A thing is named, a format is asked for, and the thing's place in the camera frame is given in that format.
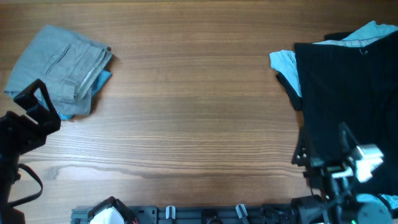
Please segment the grey shorts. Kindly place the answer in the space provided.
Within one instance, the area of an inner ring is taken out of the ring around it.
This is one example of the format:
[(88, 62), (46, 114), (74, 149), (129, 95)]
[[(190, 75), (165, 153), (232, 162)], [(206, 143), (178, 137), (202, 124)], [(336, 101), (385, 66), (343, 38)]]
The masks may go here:
[(112, 56), (108, 45), (46, 25), (16, 62), (4, 92), (15, 97), (39, 79), (58, 113), (89, 114), (94, 84)]

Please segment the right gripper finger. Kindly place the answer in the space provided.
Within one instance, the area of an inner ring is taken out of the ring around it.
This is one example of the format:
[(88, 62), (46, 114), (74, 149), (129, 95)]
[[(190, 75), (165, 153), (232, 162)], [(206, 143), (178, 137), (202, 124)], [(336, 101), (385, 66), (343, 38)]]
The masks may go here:
[(298, 132), (297, 145), (292, 156), (291, 164), (299, 167), (310, 166), (311, 146), (307, 130), (301, 127)]
[(353, 152), (356, 146), (359, 144), (354, 134), (345, 122), (338, 125), (339, 140), (341, 144), (341, 152), (344, 156), (347, 156)]

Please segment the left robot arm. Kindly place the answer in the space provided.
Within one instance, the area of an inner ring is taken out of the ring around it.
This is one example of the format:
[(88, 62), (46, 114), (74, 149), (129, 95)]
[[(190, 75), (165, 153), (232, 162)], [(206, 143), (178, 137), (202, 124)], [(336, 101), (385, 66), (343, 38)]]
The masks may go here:
[(14, 97), (14, 102), (26, 114), (8, 111), (1, 117), (1, 223), (25, 223), (25, 215), (17, 206), (39, 198), (43, 192), (10, 202), (11, 187), (26, 171), (40, 186), (38, 175), (27, 165), (19, 163), (21, 155), (46, 143), (47, 136), (60, 129), (61, 119), (50, 101), (43, 81), (37, 79)]

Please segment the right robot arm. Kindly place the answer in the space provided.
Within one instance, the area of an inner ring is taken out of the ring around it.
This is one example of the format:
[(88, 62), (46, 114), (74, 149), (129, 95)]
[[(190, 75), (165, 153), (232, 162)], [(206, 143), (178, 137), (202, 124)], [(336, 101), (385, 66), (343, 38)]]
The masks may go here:
[(354, 187), (372, 178), (383, 163), (375, 144), (360, 144), (346, 123), (338, 126), (341, 156), (324, 161), (300, 128), (292, 163), (305, 167), (303, 176), (319, 195), (294, 198), (288, 211), (290, 223), (392, 223), (397, 209), (384, 197), (359, 201)]

